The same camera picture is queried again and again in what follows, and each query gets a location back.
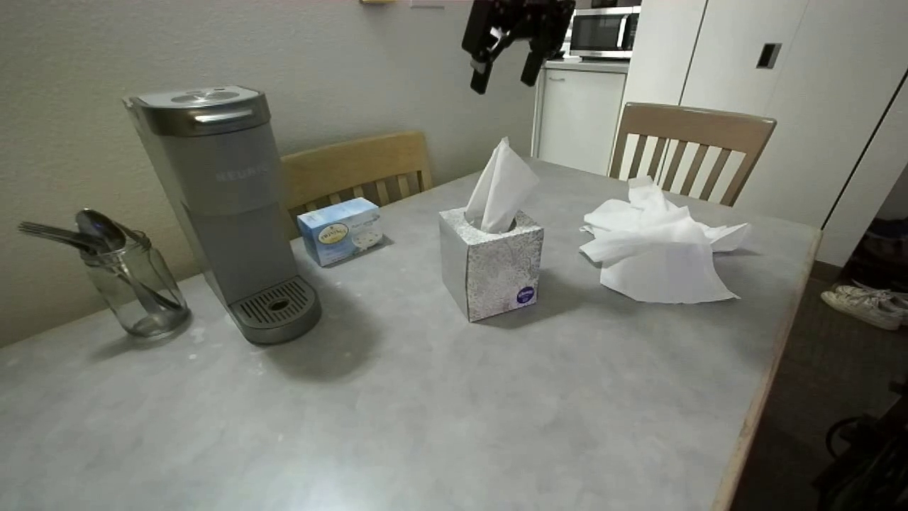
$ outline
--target folded napkin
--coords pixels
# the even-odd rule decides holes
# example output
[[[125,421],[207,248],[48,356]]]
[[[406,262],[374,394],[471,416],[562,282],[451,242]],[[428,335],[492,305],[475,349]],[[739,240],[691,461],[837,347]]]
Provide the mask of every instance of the folded napkin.
[[[712,252],[735,252],[750,224],[706,227],[664,200],[650,180],[628,188],[628,201],[604,201],[584,215],[594,242],[580,249],[603,268],[599,282],[633,302],[705,305],[739,299],[715,272]]]

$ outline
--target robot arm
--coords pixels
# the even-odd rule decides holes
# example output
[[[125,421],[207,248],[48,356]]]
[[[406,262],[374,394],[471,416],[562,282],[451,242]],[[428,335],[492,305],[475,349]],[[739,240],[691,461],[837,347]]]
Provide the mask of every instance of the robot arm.
[[[567,31],[574,0],[475,0],[464,48],[475,56],[471,89],[485,93],[494,59],[513,44],[532,41],[522,83],[533,86],[536,75]]]

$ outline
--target glass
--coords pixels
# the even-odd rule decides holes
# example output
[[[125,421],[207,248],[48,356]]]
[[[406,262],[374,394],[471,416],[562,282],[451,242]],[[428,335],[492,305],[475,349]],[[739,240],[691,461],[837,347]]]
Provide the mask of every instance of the glass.
[[[128,335],[160,340],[190,325],[193,312],[145,232],[132,230],[120,249],[84,252],[84,262]]]

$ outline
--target tissue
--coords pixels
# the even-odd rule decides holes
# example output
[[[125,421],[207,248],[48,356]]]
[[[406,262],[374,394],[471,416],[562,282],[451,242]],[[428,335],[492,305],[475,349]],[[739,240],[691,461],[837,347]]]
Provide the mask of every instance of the tissue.
[[[715,272],[712,252],[735,252],[750,224],[706,227],[664,200],[650,180],[628,188],[628,201],[604,201],[584,215],[594,242],[582,252],[603,268],[599,282],[633,302],[706,305],[739,299]]]
[[[526,196],[536,188],[540,176],[512,150],[509,139],[503,139],[481,181],[467,201],[467,223],[485,232],[505,232],[513,227],[516,211]]]
[[[522,214],[536,174],[503,139],[468,204],[441,214],[441,269],[468,320],[536,305],[545,230]]]

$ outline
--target white cabinet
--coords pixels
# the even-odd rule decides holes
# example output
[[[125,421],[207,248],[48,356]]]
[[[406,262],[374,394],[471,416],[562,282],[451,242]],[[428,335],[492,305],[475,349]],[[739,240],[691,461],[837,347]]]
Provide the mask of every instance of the white cabinet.
[[[621,116],[628,66],[547,66],[536,83],[536,160],[604,174]]]
[[[739,208],[827,227],[820,262],[844,265],[828,218],[908,69],[906,21],[908,3],[647,0],[624,98],[777,119]]]

